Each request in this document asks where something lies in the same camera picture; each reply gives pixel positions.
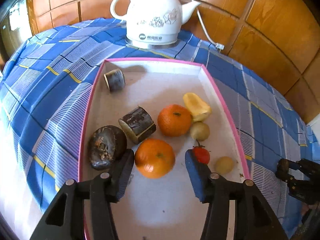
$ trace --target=tablecloth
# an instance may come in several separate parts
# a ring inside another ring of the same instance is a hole
[[[125,22],[98,18],[60,26],[25,41],[0,79],[2,143],[44,212],[66,179],[77,179],[84,113],[105,58],[160,57],[204,64],[231,112],[252,179],[288,236],[301,220],[301,202],[274,172],[280,158],[320,160],[320,147],[286,99],[253,71],[181,31],[177,46],[137,49],[124,41]],[[292,174],[303,179],[299,171]]]

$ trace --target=tangerine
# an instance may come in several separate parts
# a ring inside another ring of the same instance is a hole
[[[175,155],[163,140],[148,138],[138,147],[134,162],[138,171],[149,179],[158,179],[172,170]]]
[[[169,105],[161,110],[158,126],[165,136],[176,137],[186,134],[191,126],[191,112],[183,106]]]

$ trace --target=teapot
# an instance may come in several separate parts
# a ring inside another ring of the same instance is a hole
[[[111,2],[111,15],[126,21],[126,41],[143,49],[151,48],[150,45],[153,48],[174,46],[181,25],[190,19],[200,4],[197,1],[181,5],[179,0],[130,0],[127,14],[120,16],[115,12],[118,1]]]

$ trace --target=red tomato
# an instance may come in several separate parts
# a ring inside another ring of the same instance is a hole
[[[204,163],[204,164],[209,163],[210,153],[206,149],[197,146],[197,147],[194,147],[192,149],[192,151],[193,151],[195,157],[197,158],[198,162]]]

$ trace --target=cut eggplant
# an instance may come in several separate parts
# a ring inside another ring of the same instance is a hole
[[[139,144],[156,131],[156,124],[151,116],[140,106],[118,121],[122,130],[135,144]]]
[[[92,134],[88,144],[92,168],[110,168],[113,161],[120,159],[126,149],[127,138],[120,128],[113,125],[99,128]]]
[[[124,75],[120,69],[117,68],[111,70],[110,72],[105,73],[103,76],[110,92],[121,90],[125,87]]]

